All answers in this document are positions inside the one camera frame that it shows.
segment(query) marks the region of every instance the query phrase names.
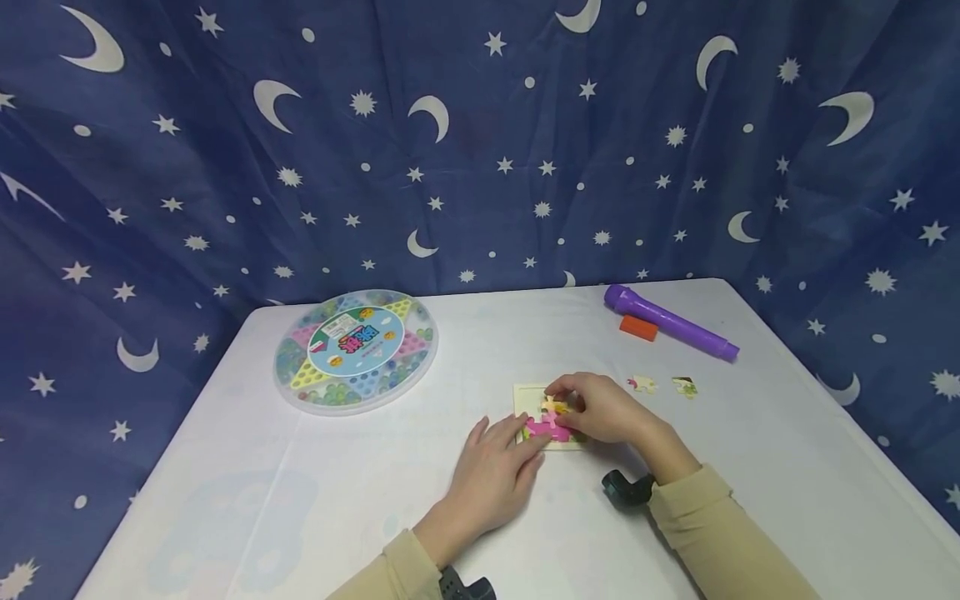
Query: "beige sleeve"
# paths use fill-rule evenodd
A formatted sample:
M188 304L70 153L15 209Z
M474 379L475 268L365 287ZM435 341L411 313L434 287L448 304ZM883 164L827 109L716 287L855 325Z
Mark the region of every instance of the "beige sleeve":
M440 571L409 530L327 600L442 600Z
M707 600L819 597L712 467L654 486L650 512Z

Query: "white tablecloth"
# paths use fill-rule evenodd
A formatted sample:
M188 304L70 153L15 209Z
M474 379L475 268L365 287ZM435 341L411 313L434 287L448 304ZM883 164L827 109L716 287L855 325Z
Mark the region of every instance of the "white tablecloth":
M303 306L247 319L80 592L105 598L323 598L443 494L464 437L510 414L515 383L576 370L625 385L693 451L826 598L956 598L949 527L724 281L633 286L741 346L730 365L617 330L604 287L423 299L440 349L407 395L348 418L306 415L271 375ZM677 394L672 376L700 394ZM646 514L601 477L628 452L553 452L528 511L456 566L500 598L696 598Z

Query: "black wrist strap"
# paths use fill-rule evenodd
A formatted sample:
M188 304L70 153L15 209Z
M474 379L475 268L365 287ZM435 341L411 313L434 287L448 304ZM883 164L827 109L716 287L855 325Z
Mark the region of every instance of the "black wrist strap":
M493 586L486 577L473 582L468 588L452 566L440 573L440 595L444 600L496 600Z

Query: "orange block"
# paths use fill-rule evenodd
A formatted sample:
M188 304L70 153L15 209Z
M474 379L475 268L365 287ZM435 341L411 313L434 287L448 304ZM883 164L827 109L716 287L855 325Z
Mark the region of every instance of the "orange block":
M660 328L656 325L642 321L637 317L631 317L630 315L624 315L623 321L620 322L620 331L626 331L648 342L653 342L657 338L658 330L660 330Z

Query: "crescent moon print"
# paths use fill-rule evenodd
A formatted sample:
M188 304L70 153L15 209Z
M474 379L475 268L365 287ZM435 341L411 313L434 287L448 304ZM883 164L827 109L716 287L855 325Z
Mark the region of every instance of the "crescent moon print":
M93 36L93 54L88 57L75 59L60 55L64 60L68 60L87 71L96 71L98 73L116 73L123 68L124 58L123 50L120 44L113 39L110 32L104 27L82 12L60 5L62 9L77 17L77 20L83 23L86 30Z
M417 230L414 229L410 232L410 235L407 236L407 250L417 258L426 258L436 253L439 248L424 248L417 243Z
M844 390L834 390L824 383L820 375L817 375L817 381L830 392L830 395L833 396L833 399L836 400L840 406L850 406L856 402L856 399L860 396L860 378L856 376L856 373L853 374L853 380L850 382L850 385Z
M744 244L755 244L759 242L760 239L756 237L751 237L743 230L743 220L747 218L752 210L744 210L743 212L738 212L733 215L730 219L730 222L727 223L727 233L730 234L730 237L736 240L737 242L742 242Z
M293 133L276 116L276 99L280 96L300 97L297 91L289 85L269 79L260 80L253 86L253 101L256 102L260 114L282 132Z
M847 112L847 127L828 146L842 144L867 127L874 118L874 97L865 91L852 91L824 101L820 107L840 107Z
M704 91L707 91L707 69L709 69L713 59L717 58L717 55L721 52L737 54L736 43L729 37L717 36L704 44L703 50L700 51L700 58L697 59L697 83Z
M436 96L423 96L410 107L407 116L421 110L429 112L437 121L437 141L434 143L439 144L440 140L446 137L446 130L450 128L450 114L446 111L446 105Z
M574 34L585 34L593 29L594 23L597 22L597 17L600 16L600 1L601 0L587 0L584 9L571 16L566 16L559 12L554 12L554 14L557 15L557 20L560 21L560 24Z
M156 362L160 360L160 350L156 346L156 340L154 340L154 348L149 353L143 356L135 356L127 352L127 348L123 345L123 338L120 337L117 338L117 357L120 358L120 362L127 369L133 372L147 372L155 367Z

